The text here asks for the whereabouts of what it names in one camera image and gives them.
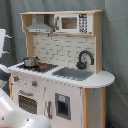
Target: white cabinet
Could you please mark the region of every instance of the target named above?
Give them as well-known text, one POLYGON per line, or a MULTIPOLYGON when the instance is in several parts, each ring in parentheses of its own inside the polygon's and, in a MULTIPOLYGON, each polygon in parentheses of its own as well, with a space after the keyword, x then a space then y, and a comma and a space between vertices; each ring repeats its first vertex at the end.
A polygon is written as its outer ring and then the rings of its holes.
POLYGON ((80 88, 46 81, 45 116, 52 128, 83 128, 80 88))

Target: gray curtain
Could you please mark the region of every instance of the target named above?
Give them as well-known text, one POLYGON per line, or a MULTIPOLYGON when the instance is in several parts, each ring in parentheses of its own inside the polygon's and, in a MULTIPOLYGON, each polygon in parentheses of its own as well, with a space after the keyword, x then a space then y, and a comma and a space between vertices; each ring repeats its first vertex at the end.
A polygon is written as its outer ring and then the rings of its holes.
POLYGON ((17 60, 26 56, 21 12, 104 10, 103 70, 116 81, 107 87, 107 121, 111 127, 128 128, 128 0, 10 0, 17 60))
MULTIPOLYGON (((0 0, 0 28, 6 29, 6 33, 10 36, 12 33, 12 20, 11 20, 11 7, 10 3, 7 0, 0 0)), ((11 66, 15 62, 15 47, 13 39, 5 38, 4 51, 9 50, 9 54, 3 54, 0 58, 0 64, 6 65, 7 67, 11 66)), ((9 94, 8 83, 4 87, 4 91, 9 94)))

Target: knob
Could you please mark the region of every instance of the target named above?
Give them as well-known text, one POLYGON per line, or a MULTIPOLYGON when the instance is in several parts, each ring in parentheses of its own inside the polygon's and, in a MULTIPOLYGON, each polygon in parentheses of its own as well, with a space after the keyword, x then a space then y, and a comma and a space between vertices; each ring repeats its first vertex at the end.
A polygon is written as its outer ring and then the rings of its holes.
POLYGON ((19 77, 18 76, 15 76, 14 77, 14 81, 17 82, 19 80, 19 77))
POLYGON ((37 82, 36 81, 33 81, 32 82, 32 86, 36 87, 37 86, 37 82))

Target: cabinet handle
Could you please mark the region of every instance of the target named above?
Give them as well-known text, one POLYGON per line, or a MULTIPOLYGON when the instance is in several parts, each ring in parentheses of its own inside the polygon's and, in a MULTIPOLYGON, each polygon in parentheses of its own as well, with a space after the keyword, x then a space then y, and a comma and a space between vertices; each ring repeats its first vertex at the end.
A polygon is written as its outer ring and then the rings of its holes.
POLYGON ((55 19, 55 27, 56 27, 56 30, 59 30, 59 27, 57 26, 57 21, 59 20, 59 17, 56 17, 55 19))
POLYGON ((48 118, 52 119, 52 115, 50 114, 50 107, 51 107, 51 101, 48 102, 47 112, 48 112, 48 118))
POLYGON ((22 95, 25 95, 25 96, 33 96, 32 93, 27 93, 27 92, 24 92, 22 90, 19 91, 22 95))

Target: oven door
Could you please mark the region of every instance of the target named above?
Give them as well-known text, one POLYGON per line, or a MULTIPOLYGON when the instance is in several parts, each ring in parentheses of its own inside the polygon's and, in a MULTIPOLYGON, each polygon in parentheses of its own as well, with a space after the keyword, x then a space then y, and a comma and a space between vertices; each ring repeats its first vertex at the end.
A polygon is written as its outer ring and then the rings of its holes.
POLYGON ((79 33, 79 14, 55 14, 56 32, 79 33))
POLYGON ((13 100, 19 107, 32 114, 44 115, 43 93, 25 88, 12 86, 13 100))

